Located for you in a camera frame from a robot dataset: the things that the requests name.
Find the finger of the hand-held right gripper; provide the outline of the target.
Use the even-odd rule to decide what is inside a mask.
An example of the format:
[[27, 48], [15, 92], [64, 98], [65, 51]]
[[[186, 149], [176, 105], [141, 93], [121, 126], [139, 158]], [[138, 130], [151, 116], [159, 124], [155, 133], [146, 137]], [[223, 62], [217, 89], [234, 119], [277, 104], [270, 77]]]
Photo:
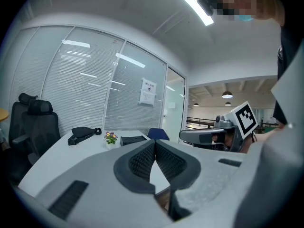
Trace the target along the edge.
[[179, 138], [185, 142], [193, 144], [212, 144], [212, 136], [226, 131], [221, 128], [205, 128], [196, 130], [183, 130], [179, 133]]

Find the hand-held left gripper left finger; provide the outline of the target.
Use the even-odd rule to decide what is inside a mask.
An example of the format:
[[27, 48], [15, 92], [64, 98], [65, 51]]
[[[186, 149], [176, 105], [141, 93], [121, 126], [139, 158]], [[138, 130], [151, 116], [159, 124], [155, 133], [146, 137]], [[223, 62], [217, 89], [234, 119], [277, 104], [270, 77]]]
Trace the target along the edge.
[[163, 228], [172, 223], [150, 183], [153, 140], [85, 158], [37, 196], [52, 214], [77, 228]]

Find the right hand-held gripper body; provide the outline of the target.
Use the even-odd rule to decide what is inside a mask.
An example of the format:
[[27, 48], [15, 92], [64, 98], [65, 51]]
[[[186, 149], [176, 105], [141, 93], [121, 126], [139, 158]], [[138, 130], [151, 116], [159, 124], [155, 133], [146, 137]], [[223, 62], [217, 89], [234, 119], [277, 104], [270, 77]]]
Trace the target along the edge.
[[224, 115], [218, 115], [215, 120], [215, 128], [223, 129], [225, 133], [233, 135], [229, 148], [231, 152], [240, 152], [245, 139], [252, 134], [257, 125], [257, 119], [248, 101]]

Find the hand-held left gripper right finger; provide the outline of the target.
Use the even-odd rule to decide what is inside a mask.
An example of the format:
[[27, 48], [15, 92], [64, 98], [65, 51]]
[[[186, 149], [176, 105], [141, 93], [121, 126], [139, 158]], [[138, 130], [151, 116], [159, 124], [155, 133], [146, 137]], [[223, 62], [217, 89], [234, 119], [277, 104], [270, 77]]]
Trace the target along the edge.
[[155, 160], [170, 184], [168, 215], [185, 218], [214, 200], [239, 169], [243, 153], [156, 140]]

